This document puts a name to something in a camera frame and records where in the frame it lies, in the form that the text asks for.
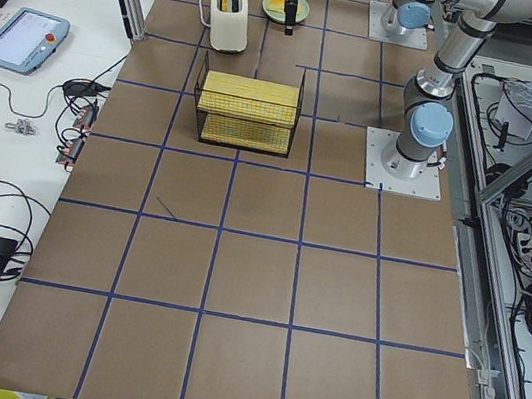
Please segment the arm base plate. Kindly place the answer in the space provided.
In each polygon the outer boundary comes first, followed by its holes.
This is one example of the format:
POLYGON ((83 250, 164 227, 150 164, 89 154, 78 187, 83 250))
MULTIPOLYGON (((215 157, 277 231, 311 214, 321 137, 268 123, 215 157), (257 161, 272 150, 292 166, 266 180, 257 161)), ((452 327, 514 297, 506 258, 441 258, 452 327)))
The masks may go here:
POLYGON ((398 22, 397 12, 390 3, 371 1, 368 38, 406 48, 426 50, 427 31, 424 27, 407 29, 398 22))
POLYGON ((366 188, 432 201, 440 201, 440 174, 429 167, 429 160, 412 162, 397 150, 399 133, 367 128, 365 178, 366 188))

